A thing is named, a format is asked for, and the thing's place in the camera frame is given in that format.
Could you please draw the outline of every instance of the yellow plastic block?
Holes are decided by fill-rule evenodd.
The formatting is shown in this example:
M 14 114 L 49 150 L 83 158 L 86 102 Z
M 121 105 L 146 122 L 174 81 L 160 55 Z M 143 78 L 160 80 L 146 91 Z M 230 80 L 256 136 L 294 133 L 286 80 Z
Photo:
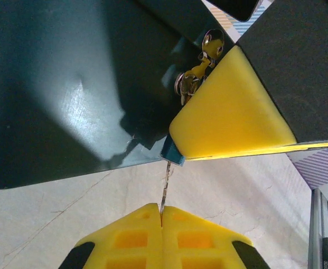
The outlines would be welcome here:
M 163 211 L 163 268 L 245 269 L 232 242 L 252 242 L 176 207 Z
M 262 154 L 296 143 L 237 46 L 175 117 L 170 135 L 187 159 Z
M 95 243 L 84 269 L 162 268 L 162 228 L 156 203 L 150 203 L 86 236 L 76 246 Z
M 245 269 L 245 261 L 268 268 L 245 236 L 175 207 L 160 216 L 154 203 L 80 240 L 60 269 Z

